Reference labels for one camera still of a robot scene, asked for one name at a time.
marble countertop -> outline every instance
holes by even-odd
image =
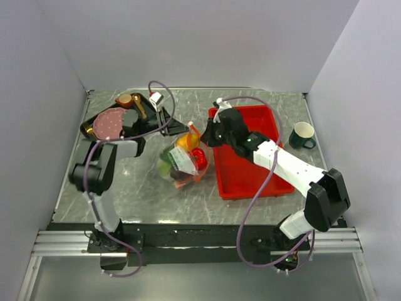
[[[95,90],[88,97],[85,119],[106,109],[122,93],[143,90]],[[171,110],[171,99],[165,107]],[[173,89],[177,101],[175,118],[179,121],[193,121],[199,130],[204,130],[207,111],[219,97],[251,95],[272,105],[279,113],[284,125],[284,149],[307,163],[324,168],[318,147],[312,150],[294,150],[288,145],[288,137],[297,122],[309,122],[306,102],[301,93],[276,93],[255,89]],[[238,100],[233,105],[255,105],[252,100]],[[249,199],[224,201],[219,196],[214,162],[199,183],[192,183],[182,189],[163,180],[157,173],[156,162],[160,152],[169,145],[173,137],[159,133],[146,138],[143,154],[138,158],[122,159],[116,163],[113,185],[110,188],[118,215],[125,223],[189,223],[189,224],[239,224],[250,202]],[[285,216],[301,209],[305,199],[301,193],[277,198],[260,198],[247,219],[248,224],[277,224]],[[61,189],[60,198],[53,216],[54,222],[88,223],[93,221],[88,204],[68,180]]]

white label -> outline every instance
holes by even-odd
[[[181,146],[174,147],[170,150],[169,155],[173,158],[174,166],[179,171],[186,174],[197,174],[195,164],[192,162],[189,154]]]

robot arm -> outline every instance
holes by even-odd
[[[259,132],[250,132],[241,113],[221,98],[218,110],[209,119],[201,140],[210,147],[231,146],[234,152],[250,162],[270,169],[274,153],[277,164],[274,173],[293,185],[305,198],[305,208],[286,217],[278,225],[281,232],[293,240],[313,229],[328,231],[350,207],[343,176],[336,169],[325,171],[311,166],[286,152]]]

mug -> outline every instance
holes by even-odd
[[[289,136],[289,144],[293,149],[312,149],[316,146],[316,141],[312,138],[315,134],[314,128],[307,122],[298,122],[291,135]]]

gray wall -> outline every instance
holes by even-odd
[[[361,0],[308,96],[380,300],[401,296],[401,2]]]
[[[85,91],[38,4],[1,4],[0,299],[8,301],[51,218]]]
[[[85,88],[307,92],[358,0],[38,0]]]

